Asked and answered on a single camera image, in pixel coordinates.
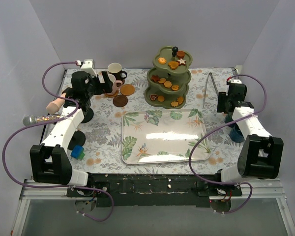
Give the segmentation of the pink mug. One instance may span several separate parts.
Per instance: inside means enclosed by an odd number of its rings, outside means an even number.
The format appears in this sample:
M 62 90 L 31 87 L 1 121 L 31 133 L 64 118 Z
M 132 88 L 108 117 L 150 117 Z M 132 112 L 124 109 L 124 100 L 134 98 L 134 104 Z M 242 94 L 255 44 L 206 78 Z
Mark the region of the pink mug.
M 112 92 L 106 93 L 106 95 L 114 95 L 123 85 L 121 80 L 117 80 L 113 74 L 108 74 L 110 81 L 113 83 Z

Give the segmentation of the light wooden coaster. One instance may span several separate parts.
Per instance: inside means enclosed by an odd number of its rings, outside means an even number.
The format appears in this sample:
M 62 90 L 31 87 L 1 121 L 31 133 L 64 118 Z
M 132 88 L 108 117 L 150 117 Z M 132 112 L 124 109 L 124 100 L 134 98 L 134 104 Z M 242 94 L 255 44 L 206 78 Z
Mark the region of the light wooden coaster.
M 117 90 L 115 93 L 112 93 L 112 94 L 104 94 L 105 95 L 105 97 L 107 97 L 107 98 L 114 98 L 114 97 L 116 97 L 117 95 L 119 94 L 119 91 Z
M 122 85 L 120 88 L 120 93 L 125 96 L 130 96 L 135 92 L 135 88 L 131 84 Z

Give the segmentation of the cream mug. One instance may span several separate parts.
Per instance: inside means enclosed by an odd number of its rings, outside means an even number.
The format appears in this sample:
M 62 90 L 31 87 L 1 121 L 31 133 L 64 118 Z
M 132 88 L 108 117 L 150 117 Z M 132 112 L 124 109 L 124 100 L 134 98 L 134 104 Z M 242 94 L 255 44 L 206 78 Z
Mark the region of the cream mug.
M 127 72 L 123 71 L 121 64 L 111 63 L 108 65 L 107 70 L 110 74 L 113 74 L 117 80 L 123 80 L 127 78 Z

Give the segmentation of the orange flower cookie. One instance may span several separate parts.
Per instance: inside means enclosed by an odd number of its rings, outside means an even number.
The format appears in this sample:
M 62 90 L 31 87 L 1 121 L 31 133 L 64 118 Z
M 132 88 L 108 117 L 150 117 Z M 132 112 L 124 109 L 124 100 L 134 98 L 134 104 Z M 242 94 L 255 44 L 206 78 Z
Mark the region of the orange flower cookie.
M 178 105 L 179 105 L 179 103 L 177 101 L 171 102 L 171 106 L 172 107 L 177 107 Z

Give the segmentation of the brown star cookie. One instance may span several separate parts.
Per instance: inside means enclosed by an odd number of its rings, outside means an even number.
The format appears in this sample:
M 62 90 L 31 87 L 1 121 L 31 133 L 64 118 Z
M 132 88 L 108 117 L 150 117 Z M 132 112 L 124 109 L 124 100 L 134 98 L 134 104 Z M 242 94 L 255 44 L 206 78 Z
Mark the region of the brown star cookie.
M 160 81 L 160 78 L 157 75 L 152 75 L 151 80 L 153 80 L 156 83 L 156 82 Z

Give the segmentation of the white-iced star cookie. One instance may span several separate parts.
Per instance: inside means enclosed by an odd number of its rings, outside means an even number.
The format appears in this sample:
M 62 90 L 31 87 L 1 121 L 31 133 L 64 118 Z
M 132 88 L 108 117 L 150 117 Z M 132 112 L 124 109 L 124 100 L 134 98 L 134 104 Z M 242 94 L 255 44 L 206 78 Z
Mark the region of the white-iced star cookie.
M 185 66 L 186 65 L 186 61 L 184 59 L 178 59 L 177 63 L 179 66 Z

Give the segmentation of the brown heart cookie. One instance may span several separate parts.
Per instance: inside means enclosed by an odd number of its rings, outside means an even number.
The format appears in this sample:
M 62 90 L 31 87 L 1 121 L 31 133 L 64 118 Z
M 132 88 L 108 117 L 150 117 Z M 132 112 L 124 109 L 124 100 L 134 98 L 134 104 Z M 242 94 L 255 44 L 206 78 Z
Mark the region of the brown heart cookie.
M 177 61 L 170 61 L 168 63 L 168 66 L 170 67 L 171 70 L 175 70 L 178 68 L 179 63 Z

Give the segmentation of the dark chocolate round cookie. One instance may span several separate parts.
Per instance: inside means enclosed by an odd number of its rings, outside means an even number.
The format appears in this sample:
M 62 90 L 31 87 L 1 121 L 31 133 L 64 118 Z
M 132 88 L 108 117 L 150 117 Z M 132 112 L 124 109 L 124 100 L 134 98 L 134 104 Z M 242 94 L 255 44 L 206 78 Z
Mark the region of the dark chocolate round cookie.
M 184 59 L 184 57 L 185 57 L 185 52 L 184 52 L 184 51 L 177 51 L 177 53 L 176 53 L 176 57 L 177 57 L 178 59 Z

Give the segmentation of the leaf-patterned white tray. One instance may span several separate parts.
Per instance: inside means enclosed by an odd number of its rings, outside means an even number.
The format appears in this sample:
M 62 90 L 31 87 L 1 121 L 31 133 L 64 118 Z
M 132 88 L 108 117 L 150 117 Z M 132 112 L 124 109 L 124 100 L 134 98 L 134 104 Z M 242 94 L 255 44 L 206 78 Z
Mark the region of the leaf-patterned white tray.
M 121 157 L 128 165 L 204 161 L 210 157 L 198 109 L 127 112 L 122 119 Z

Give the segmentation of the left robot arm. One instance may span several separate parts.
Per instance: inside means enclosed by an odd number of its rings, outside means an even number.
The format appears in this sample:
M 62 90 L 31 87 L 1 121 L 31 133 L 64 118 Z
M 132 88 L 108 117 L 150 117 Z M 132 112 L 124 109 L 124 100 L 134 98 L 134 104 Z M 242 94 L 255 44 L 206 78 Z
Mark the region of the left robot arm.
M 88 173 L 73 169 L 67 151 L 83 146 L 86 141 L 84 133 L 77 127 L 93 118 L 91 98 L 112 92 L 113 80 L 106 71 L 102 71 L 102 76 L 100 80 L 84 71 L 71 75 L 72 86 L 63 91 L 62 120 L 56 122 L 50 135 L 40 145 L 33 145 L 29 152 L 36 182 L 76 185 L 85 197 L 94 193 L 95 185 L 88 180 Z

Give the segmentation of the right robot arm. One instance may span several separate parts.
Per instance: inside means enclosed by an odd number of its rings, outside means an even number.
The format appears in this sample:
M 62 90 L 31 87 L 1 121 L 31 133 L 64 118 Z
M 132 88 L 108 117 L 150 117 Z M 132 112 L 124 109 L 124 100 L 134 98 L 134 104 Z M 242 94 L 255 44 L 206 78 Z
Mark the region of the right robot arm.
M 230 182 L 244 178 L 275 179 L 279 174 L 283 140 L 273 137 L 254 114 L 254 107 L 245 101 L 247 87 L 239 80 L 227 82 L 227 92 L 219 92 L 217 112 L 231 114 L 244 138 L 237 165 L 221 170 L 221 178 L 213 182 L 217 195 L 226 194 Z

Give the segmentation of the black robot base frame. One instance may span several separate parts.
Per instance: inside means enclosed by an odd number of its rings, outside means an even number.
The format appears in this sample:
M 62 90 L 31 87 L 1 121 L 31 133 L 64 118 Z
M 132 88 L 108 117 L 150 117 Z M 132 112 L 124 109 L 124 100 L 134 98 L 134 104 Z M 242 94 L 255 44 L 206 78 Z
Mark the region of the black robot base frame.
M 210 197 L 229 203 L 229 197 L 242 195 L 240 187 L 213 184 L 194 175 L 90 174 L 87 186 L 97 191 L 71 188 L 66 195 L 93 199 L 97 207 L 209 207 Z

